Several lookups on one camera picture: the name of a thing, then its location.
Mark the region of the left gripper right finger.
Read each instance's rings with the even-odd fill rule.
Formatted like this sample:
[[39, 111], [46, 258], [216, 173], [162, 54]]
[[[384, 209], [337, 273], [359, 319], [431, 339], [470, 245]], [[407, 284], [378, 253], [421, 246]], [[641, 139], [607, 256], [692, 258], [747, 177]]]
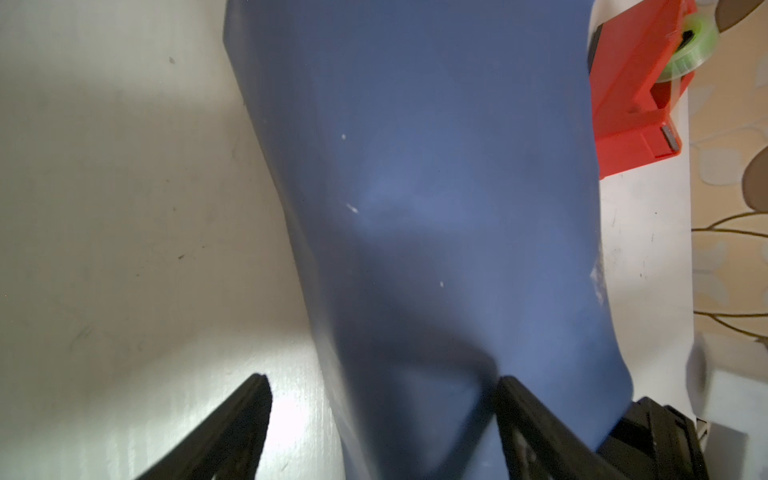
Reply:
[[495, 414], [511, 479], [622, 479], [513, 376], [499, 379]]

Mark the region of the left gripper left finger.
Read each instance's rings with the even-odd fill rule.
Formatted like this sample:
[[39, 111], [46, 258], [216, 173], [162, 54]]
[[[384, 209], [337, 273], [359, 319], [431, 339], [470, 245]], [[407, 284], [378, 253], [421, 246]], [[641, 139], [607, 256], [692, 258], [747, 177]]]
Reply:
[[256, 476], [270, 423], [268, 377], [253, 374], [142, 479], [249, 479]]

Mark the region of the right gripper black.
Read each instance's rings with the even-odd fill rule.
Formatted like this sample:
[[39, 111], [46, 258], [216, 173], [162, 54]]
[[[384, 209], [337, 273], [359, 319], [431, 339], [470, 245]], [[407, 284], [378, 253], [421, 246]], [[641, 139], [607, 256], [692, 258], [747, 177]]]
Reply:
[[597, 454], [628, 479], [709, 479], [694, 422], [648, 397], [629, 407]]

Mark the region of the light blue wrapping paper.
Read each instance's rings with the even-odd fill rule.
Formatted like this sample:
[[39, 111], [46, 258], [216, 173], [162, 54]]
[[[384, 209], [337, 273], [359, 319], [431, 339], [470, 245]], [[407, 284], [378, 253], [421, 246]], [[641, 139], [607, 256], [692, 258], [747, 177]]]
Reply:
[[227, 4], [348, 478], [505, 478], [505, 375], [590, 448], [628, 408], [602, 278], [592, 8]]

